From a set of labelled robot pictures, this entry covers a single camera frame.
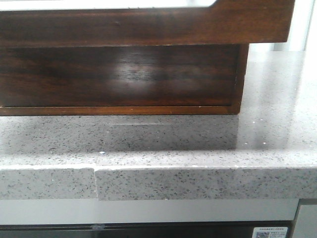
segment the qr code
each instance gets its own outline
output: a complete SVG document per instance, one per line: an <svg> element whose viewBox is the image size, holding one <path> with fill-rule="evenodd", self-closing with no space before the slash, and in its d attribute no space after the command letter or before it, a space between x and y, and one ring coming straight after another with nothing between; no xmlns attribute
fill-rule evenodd
<svg viewBox="0 0 317 238"><path fill-rule="evenodd" d="M269 238L269 232L257 232L256 238Z"/></svg>

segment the gray quartz countertop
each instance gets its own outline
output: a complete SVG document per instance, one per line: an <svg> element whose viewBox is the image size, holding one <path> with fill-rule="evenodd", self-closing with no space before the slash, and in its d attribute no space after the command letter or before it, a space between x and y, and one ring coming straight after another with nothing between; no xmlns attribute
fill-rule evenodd
<svg viewBox="0 0 317 238"><path fill-rule="evenodd" d="M314 62L251 53L234 116L0 117L0 199L317 198Z"/></svg>

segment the white sticker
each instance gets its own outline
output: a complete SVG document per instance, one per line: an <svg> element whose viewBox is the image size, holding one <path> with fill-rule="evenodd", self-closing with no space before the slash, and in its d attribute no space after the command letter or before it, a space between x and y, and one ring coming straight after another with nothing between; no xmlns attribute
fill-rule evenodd
<svg viewBox="0 0 317 238"><path fill-rule="evenodd" d="M255 227L252 238L286 238L287 227Z"/></svg>

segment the wooden box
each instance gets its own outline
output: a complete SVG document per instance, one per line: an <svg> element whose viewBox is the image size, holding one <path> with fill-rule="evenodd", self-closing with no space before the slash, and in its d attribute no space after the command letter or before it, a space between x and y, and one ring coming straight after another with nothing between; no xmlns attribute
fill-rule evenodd
<svg viewBox="0 0 317 238"><path fill-rule="evenodd" d="M0 12L0 115L237 114L249 43L294 0Z"/></svg>

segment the countertop surface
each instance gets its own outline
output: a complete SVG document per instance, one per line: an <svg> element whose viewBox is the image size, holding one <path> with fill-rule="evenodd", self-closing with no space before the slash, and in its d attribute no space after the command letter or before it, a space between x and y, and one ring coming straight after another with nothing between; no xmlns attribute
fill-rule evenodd
<svg viewBox="0 0 317 238"><path fill-rule="evenodd" d="M317 198L317 77L249 55L234 116L0 117L0 199Z"/></svg>

